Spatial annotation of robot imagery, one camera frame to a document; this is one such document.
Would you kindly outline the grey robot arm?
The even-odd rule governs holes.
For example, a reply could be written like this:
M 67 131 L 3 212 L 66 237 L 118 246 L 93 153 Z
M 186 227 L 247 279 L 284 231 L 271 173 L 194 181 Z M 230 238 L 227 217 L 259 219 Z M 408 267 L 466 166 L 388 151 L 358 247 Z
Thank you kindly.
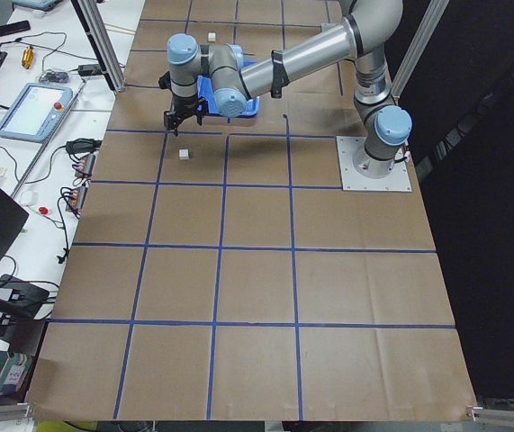
M 340 9 L 341 22 L 289 49 L 274 49 L 269 58 L 248 67 L 239 45 L 200 44 L 188 34 L 172 35 L 167 42 L 169 70 L 158 80 L 160 88 L 172 94 L 165 128 L 177 131 L 183 121 L 194 117 L 200 122 L 208 112 L 198 94 L 199 77 L 211 80 L 218 113 L 235 118 L 249 100 L 264 94 L 279 99 L 292 82 L 349 59 L 356 69 L 354 105 L 367 131 L 353 166 L 368 178 L 387 177 L 412 129 L 410 115 L 392 98 L 384 55 L 384 43 L 400 24 L 403 3 L 343 1 Z

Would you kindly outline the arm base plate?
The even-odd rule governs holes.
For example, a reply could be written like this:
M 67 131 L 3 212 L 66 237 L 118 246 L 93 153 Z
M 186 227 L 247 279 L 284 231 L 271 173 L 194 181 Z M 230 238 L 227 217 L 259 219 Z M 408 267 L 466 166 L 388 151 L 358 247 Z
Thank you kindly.
M 365 152 L 365 137 L 337 136 L 342 190 L 361 193 L 410 193 L 407 158 L 399 148 L 393 159 L 379 161 Z

